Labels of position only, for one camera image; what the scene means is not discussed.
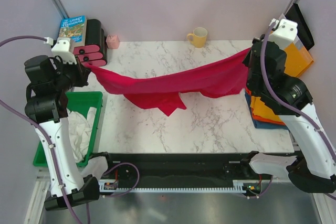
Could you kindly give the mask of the crimson red t-shirt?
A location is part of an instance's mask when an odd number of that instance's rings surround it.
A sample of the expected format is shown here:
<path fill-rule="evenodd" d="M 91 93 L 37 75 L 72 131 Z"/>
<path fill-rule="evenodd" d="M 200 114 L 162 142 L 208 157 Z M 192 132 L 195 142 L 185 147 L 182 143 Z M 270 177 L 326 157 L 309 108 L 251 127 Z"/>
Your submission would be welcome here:
<path fill-rule="evenodd" d="M 91 72 L 109 94 L 123 95 L 141 109 L 158 108 L 166 116 L 186 109 L 180 95 L 199 92 L 208 98 L 240 93 L 246 86 L 248 68 L 245 49 L 226 59 L 191 70 L 159 77 L 135 79 L 89 65 Z"/>

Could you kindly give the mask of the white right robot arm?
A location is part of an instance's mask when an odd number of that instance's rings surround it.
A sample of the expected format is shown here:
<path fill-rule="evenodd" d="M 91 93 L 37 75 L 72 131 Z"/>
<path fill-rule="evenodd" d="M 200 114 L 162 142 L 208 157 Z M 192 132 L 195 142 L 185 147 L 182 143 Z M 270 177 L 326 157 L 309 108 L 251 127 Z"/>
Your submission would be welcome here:
<path fill-rule="evenodd" d="M 262 49 L 255 38 L 243 64 L 252 96 L 278 115 L 299 145 L 298 156 L 274 156 L 252 151 L 240 166 L 248 179 L 269 174 L 289 179 L 306 193 L 335 192 L 335 148 L 322 129 L 312 96 L 299 78 L 285 74 L 287 54 L 274 42 Z"/>

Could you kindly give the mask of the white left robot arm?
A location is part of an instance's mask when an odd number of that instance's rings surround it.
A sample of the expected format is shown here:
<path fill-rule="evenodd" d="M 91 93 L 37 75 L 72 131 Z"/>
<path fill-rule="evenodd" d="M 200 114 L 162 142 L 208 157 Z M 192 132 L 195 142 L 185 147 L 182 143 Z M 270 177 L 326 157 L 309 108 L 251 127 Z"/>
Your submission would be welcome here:
<path fill-rule="evenodd" d="M 30 80 L 26 89 L 25 113 L 35 127 L 43 146 L 51 180 L 47 211 L 96 201 L 100 197 L 99 180 L 111 178 L 115 165 L 106 157 L 92 158 L 82 172 L 74 159 L 69 136 L 66 92 L 86 86 L 90 70 L 79 61 L 66 63 L 60 56 L 35 56 L 25 63 Z"/>

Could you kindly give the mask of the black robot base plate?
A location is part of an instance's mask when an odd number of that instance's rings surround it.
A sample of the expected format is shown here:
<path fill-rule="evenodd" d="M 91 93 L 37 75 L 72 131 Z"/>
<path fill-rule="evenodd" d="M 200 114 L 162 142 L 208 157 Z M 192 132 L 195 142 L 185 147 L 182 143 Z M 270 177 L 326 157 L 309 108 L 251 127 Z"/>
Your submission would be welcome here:
<path fill-rule="evenodd" d="M 235 180 L 266 181 L 248 165 L 246 153 L 219 154 L 109 154 L 108 167 L 120 167 L 105 175 L 117 179 L 120 188 L 224 188 Z"/>

